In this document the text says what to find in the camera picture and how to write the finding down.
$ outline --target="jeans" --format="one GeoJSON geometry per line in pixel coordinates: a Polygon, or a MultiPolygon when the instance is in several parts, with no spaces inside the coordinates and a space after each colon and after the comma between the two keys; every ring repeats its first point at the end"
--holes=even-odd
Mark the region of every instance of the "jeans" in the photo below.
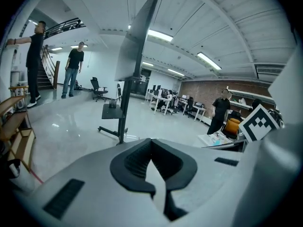
{"type": "Polygon", "coordinates": [[[34,103],[36,101],[36,97],[40,95],[37,86],[37,75],[38,67],[32,67],[27,69],[27,82],[28,90],[30,93],[30,103],[34,103]]]}
{"type": "Polygon", "coordinates": [[[67,94],[67,86],[68,86],[68,83],[69,83],[70,80],[71,80],[71,86],[70,86],[70,93],[69,94],[73,94],[77,74],[78,74],[78,69],[68,68],[66,70],[62,95],[67,94]]]}

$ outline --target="fluorescent light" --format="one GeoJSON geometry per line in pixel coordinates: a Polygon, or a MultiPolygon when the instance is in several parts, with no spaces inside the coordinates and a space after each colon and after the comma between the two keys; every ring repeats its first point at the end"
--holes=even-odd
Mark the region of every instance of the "fluorescent light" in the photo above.
{"type": "Polygon", "coordinates": [[[147,62],[142,62],[143,65],[147,65],[147,66],[153,66],[153,64],[147,63],[147,62]]]}
{"type": "Polygon", "coordinates": [[[163,40],[167,40],[167,41],[171,41],[173,39],[172,36],[169,36],[169,35],[165,35],[165,34],[162,34],[160,32],[157,32],[157,31],[153,31],[153,30],[149,30],[148,31],[148,35],[151,35],[151,36],[154,36],[154,37],[158,37],[160,39],[163,39],[163,40]]]}
{"type": "Polygon", "coordinates": [[[62,50],[62,47],[54,48],[54,49],[51,49],[51,50],[52,50],[52,51],[62,50]]]}
{"type": "Polygon", "coordinates": [[[71,48],[77,48],[77,47],[78,47],[78,45],[73,45],[73,46],[71,46],[71,48]]]}
{"type": "Polygon", "coordinates": [[[179,75],[181,75],[181,76],[184,76],[184,75],[181,74],[180,72],[177,72],[177,71],[174,71],[174,70],[171,70],[171,69],[167,69],[167,70],[169,70],[169,71],[171,71],[171,72],[173,72],[173,73],[179,74],[179,75]]]}
{"type": "Polygon", "coordinates": [[[197,56],[199,56],[200,58],[202,58],[204,61],[206,61],[208,64],[210,64],[215,69],[217,69],[217,70],[221,70],[222,69],[216,63],[214,63],[211,59],[209,59],[206,55],[204,55],[202,52],[198,53],[197,56]]]}

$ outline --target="staircase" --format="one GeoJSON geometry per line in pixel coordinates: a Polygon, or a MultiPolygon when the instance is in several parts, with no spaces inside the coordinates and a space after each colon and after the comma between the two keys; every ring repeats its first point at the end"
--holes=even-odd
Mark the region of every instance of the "staircase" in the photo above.
{"type": "Polygon", "coordinates": [[[53,86],[42,64],[40,64],[38,68],[37,84],[38,84],[38,90],[53,89],[53,86]]]}

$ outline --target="ceiling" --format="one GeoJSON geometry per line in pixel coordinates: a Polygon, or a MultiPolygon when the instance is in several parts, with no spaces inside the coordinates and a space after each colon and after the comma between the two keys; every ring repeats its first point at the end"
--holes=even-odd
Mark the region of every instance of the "ceiling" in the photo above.
{"type": "MultiPolygon", "coordinates": [[[[125,35],[146,2],[63,1],[61,7],[69,7],[95,37],[106,35],[104,40],[109,35],[125,35]]],[[[45,14],[47,6],[51,14],[56,11],[52,4],[44,1],[45,14]]],[[[258,80],[256,65],[285,65],[295,47],[290,24],[276,0],[158,0],[150,29],[171,35],[173,40],[168,43],[149,37],[144,61],[155,64],[158,70],[179,71],[187,79],[219,76],[258,80]],[[222,70],[213,70],[196,56],[199,52],[222,70]]],[[[96,43],[104,40],[98,38],[96,43]]]]}

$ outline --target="man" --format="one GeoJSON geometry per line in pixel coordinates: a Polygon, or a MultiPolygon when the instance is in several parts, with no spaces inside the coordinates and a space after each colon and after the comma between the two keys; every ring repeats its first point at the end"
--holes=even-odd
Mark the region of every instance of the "man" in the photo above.
{"type": "Polygon", "coordinates": [[[84,59],[84,52],[82,51],[84,42],[80,42],[77,49],[72,49],[70,55],[68,56],[66,67],[65,67],[65,80],[63,85],[63,92],[61,98],[66,98],[67,86],[71,80],[70,92],[68,96],[74,96],[74,87],[76,83],[77,73],[81,72],[82,63],[84,59]]]}
{"type": "Polygon", "coordinates": [[[6,45],[9,44],[25,44],[31,43],[27,52],[27,82],[28,90],[30,93],[30,103],[27,105],[28,108],[35,106],[37,100],[41,98],[38,92],[37,86],[37,75],[38,67],[42,63],[40,52],[43,46],[43,33],[45,31],[46,23],[39,21],[35,27],[35,34],[31,37],[24,37],[20,39],[9,39],[6,45]]]}
{"type": "Polygon", "coordinates": [[[217,98],[213,103],[213,119],[207,134],[213,134],[217,132],[222,127],[224,119],[227,118],[228,110],[231,108],[231,105],[227,98],[228,94],[229,91],[227,89],[224,89],[222,91],[222,97],[217,98]]]}

